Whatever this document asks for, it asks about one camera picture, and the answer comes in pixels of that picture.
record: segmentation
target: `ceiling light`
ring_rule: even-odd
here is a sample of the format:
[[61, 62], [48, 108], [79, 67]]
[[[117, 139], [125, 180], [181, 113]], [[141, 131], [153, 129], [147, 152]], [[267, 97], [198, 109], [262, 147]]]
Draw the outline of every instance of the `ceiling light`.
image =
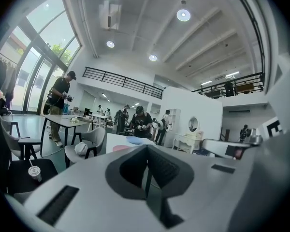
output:
[[157, 56], [156, 56], [156, 55], [150, 55], [150, 56], [149, 56], [149, 59], [150, 59], [151, 61], [156, 61], [156, 60], [157, 60]]
[[205, 84], [208, 84], [208, 83], [211, 83], [212, 81], [208, 81], [206, 83], [202, 83], [201, 85], [205, 85]]
[[189, 21], [191, 17], [188, 10], [179, 10], [176, 16], [180, 21]]
[[114, 42], [113, 41], [108, 41], [106, 42], [106, 45], [109, 47], [109, 48], [113, 48], [115, 46]]
[[232, 75], [236, 75], [236, 74], [239, 74], [239, 72], [234, 72], [234, 73], [232, 73], [232, 74], [226, 75], [226, 77], [228, 77], [228, 76], [232, 76]]

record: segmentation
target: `round mirror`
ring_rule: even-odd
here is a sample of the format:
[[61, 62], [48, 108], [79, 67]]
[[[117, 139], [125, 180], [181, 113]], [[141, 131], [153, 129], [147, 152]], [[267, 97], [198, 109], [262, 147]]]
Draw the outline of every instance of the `round mirror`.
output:
[[192, 117], [190, 120], [189, 120], [189, 130], [190, 131], [196, 131], [196, 129], [198, 128], [198, 120], [196, 117]]

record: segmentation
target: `black t-shirt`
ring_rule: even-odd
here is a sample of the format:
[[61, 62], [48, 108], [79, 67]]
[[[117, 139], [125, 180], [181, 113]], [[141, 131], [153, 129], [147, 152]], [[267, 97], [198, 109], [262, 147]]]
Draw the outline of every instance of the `black t-shirt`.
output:
[[[65, 78], [60, 77], [56, 80], [56, 82], [53, 85], [53, 88], [60, 92], [61, 94], [63, 92], [68, 93], [70, 88], [70, 83], [68, 83]], [[60, 109], [63, 108], [64, 105], [64, 99], [62, 99], [60, 96], [52, 93], [52, 98], [49, 99], [50, 104], [59, 107]]]
[[147, 116], [145, 116], [145, 114], [143, 114], [142, 116], [138, 116], [138, 115], [135, 116], [134, 114], [131, 120], [131, 123], [134, 124], [134, 136], [144, 137], [145, 135], [149, 134], [150, 128], [148, 128], [147, 130], [138, 130], [136, 127], [143, 126], [143, 125], [147, 126], [148, 124], [152, 122], [153, 120], [151, 119], [151, 116], [149, 115], [149, 113], [147, 113]]

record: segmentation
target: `black cap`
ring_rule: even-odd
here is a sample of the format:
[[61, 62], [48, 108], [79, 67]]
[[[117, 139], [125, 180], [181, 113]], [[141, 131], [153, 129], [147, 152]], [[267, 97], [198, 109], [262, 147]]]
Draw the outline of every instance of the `black cap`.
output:
[[76, 80], [76, 75], [75, 75], [75, 72], [74, 72], [74, 71], [70, 71], [70, 72], [68, 73], [68, 75], [69, 75], [72, 79]]
[[144, 111], [144, 108], [142, 107], [142, 106], [138, 106], [137, 108], [136, 108], [136, 113], [137, 114], [140, 114], [141, 112], [143, 112]]

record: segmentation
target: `pink object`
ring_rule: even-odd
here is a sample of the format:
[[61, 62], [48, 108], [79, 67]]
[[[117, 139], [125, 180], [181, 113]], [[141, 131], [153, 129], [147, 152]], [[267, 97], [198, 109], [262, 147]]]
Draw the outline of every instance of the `pink object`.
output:
[[127, 148], [130, 148], [130, 146], [126, 146], [126, 145], [116, 145], [113, 148], [113, 151], [118, 151], [118, 150], [127, 149]]

